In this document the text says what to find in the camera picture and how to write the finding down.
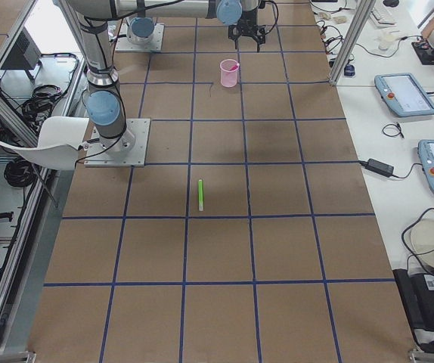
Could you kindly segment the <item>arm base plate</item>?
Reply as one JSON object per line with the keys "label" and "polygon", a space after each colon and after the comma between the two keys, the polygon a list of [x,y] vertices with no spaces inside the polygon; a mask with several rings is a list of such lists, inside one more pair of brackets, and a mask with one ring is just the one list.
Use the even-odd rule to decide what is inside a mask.
{"label": "arm base plate", "polygon": [[90,144],[87,158],[83,160],[87,167],[126,167],[144,166],[147,143],[150,134],[150,119],[127,119],[126,132],[112,148],[111,143],[103,139]]}
{"label": "arm base plate", "polygon": [[127,37],[128,26],[124,23],[119,31],[116,42],[116,52],[160,53],[163,45],[164,25],[157,23],[153,33],[147,38],[137,36]]}

